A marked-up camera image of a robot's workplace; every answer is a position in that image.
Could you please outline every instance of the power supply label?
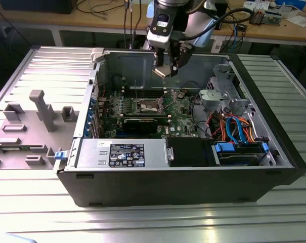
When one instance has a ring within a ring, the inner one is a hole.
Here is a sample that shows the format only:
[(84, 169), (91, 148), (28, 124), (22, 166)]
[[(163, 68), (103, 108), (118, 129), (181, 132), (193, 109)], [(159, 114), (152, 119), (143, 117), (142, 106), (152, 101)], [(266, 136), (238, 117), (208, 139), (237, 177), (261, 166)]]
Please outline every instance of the power supply label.
[(145, 167), (145, 151), (143, 144), (111, 144), (109, 166)]

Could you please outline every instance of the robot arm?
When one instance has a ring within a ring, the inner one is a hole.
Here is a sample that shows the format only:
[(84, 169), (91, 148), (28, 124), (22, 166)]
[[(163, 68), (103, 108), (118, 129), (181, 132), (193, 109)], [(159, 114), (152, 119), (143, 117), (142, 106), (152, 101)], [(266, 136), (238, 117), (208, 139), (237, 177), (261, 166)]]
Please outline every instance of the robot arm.
[[(221, 17), (216, 17), (214, 0), (155, 0), (155, 12), (153, 21), (147, 33), (147, 41), (154, 50), (154, 69), (162, 78), (175, 76), (178, 69), (186, 65), (194, 52), (194, 45), (204, 46), (209, 40), (214, 27), (233, 12), (252, 11), (238, 8), (229, 11)], [(192, 29), (201, 31), (194, 36), (187, 36), (194, 32)], [(164, 52), (167, 50), (170, 65), (164, 63)]]

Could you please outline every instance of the motherboard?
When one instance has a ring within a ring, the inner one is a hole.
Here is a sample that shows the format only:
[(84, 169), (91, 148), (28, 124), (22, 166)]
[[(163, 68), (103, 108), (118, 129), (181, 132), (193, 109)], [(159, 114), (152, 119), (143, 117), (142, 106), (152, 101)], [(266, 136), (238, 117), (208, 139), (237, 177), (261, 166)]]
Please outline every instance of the motherboard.
[(91, 137), (198, 137), (191, 97), (183, 90), (113, 91), (98, 98)]

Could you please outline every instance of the circuit board on desk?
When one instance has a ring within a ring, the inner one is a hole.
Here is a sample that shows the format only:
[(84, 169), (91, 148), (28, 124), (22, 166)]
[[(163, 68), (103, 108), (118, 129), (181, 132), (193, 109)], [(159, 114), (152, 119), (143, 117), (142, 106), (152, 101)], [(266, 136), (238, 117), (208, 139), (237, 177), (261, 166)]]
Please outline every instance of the circuit board on desk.
[[(190, 97), (183, 92), (165, 91), (162, 97), (128, 97), (113, 92), (99, 99), (101, 138), (198, 137), (190, 115)], [(126, 131), (126, 123), (148, 123), (145, 131)]]

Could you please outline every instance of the green circuit board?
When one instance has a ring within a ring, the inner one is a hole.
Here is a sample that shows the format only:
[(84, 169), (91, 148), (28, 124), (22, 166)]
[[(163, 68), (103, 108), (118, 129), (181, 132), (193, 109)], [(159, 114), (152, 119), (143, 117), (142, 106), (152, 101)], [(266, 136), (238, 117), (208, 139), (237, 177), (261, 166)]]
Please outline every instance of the green circuit board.
[[(162, 100), (158, 98), (128, 98), (120, 92), (114, 92), (108, 98), (108, 113), (102, 114), (105, 138), (165, 138), (165, 137), (198, 137), (189, 114), (190, 99), (187, 96), (178, 98), (180, 91), (168, 92)], [(162, 121), (156, 133), (134, 135), (122, 130), (122, 122), (129, 117), (140, 115)]]

